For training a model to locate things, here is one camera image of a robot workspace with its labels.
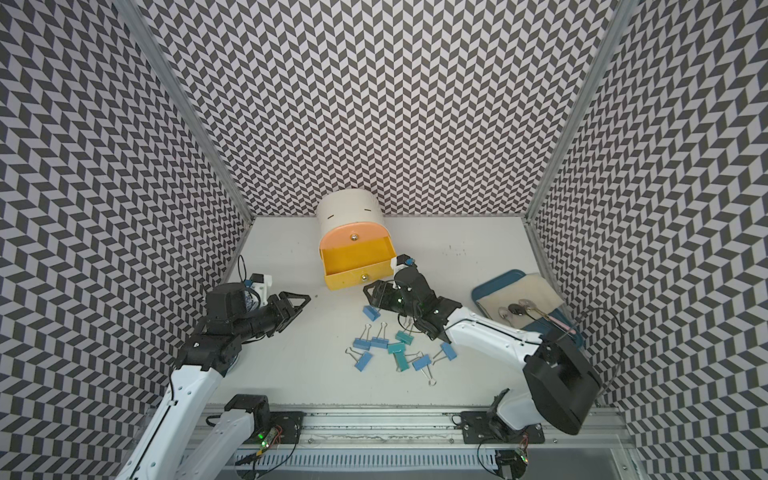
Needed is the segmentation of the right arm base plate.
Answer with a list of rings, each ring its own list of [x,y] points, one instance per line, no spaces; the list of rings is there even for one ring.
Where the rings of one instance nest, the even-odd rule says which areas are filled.
[[[497,416],[491,416],[485,411],[461,411],[458,417],[458,428],[461,430],[465,444],[517,444],[528,440],[530,445],[536,445],[545,442],[540,425],[514,430]]]

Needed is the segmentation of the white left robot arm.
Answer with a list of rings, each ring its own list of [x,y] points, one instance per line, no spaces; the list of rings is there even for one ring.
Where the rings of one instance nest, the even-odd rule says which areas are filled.
[[[306,294],[258,296],[242,282],[223,283],[206,295],[206,313],[183,345],[168,386],[143,435],[118,473],[120,479],[214,479],[253,434],[270,428],[265,395],[237,394],[192,453],[188,442],[211,396],[245,342],[271,338],[306,308]]]

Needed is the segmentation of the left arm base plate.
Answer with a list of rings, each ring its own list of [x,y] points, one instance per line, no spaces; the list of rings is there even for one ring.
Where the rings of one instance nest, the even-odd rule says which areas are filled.
[[[299,442],[304,424],[302,411],[278,411],[271,414],[269,423],[254,432],[245,445],[256,446],[278,442],[280,445],[295,445]]]

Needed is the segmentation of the yellow drawer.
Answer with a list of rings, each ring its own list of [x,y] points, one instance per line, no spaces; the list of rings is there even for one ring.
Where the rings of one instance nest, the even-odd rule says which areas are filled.
[[[324,280],[332,291],[392,276],[396,256],[390,237],[320,251]]]

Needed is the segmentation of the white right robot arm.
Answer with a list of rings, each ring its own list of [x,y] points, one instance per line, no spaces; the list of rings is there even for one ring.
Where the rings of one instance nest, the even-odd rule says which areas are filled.
[[[568,435],[582,429],[602,382],[563,334],[542,335],[482,317],[437,295],[414,265],[401,268],[391,280],[374,281],[363,292],[372,306],[411,318],[430,339],[469,347],[522,375],[525,385],[503,389],[487,411],[495,437],[507,440],[543,422]]]

